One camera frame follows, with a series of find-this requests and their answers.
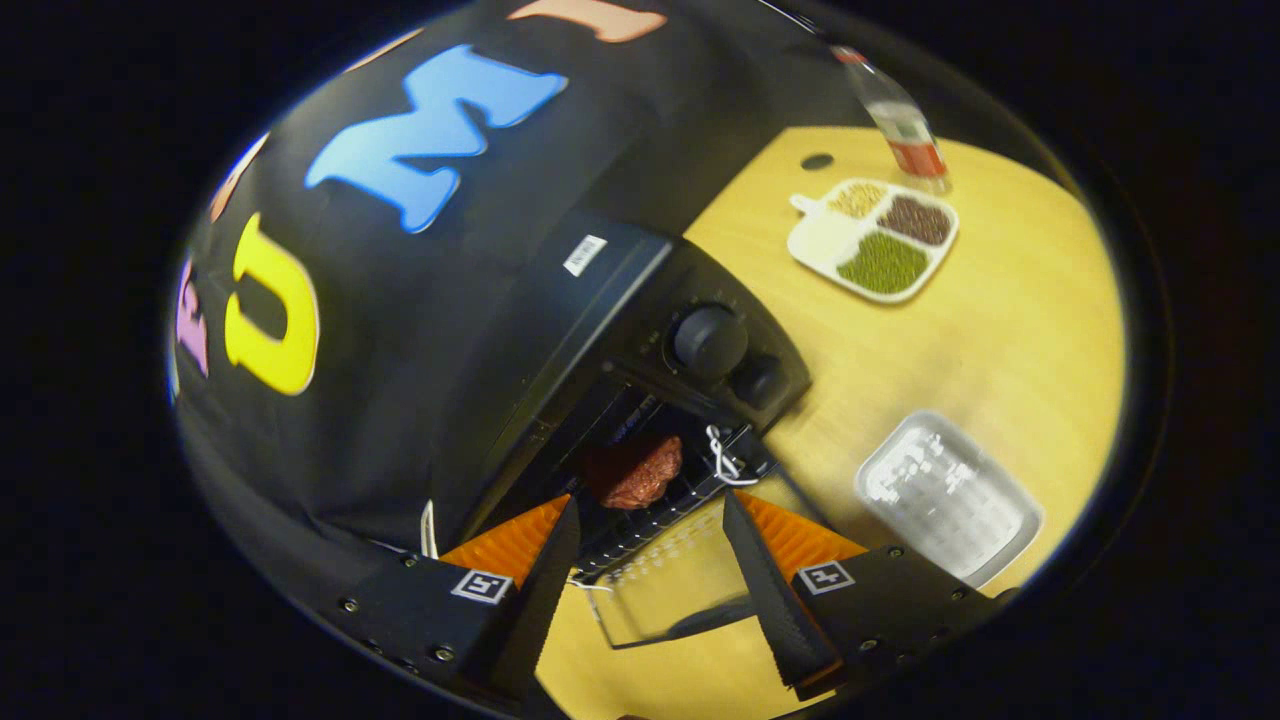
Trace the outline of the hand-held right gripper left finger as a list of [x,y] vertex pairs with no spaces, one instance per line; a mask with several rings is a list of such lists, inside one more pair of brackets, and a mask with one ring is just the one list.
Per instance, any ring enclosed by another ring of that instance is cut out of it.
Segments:
[[561,495],[439,559],[401,555],[337,597],[335,625],[460,701],[524,701],[579,552]]

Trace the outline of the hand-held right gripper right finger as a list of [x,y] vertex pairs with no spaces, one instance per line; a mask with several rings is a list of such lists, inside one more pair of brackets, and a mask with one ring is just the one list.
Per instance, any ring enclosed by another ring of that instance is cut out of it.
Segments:
[[722,528],[792,691],[884,682],[982,628],[1010,601],[905,544],[867,548],[740,491],[724,496]]

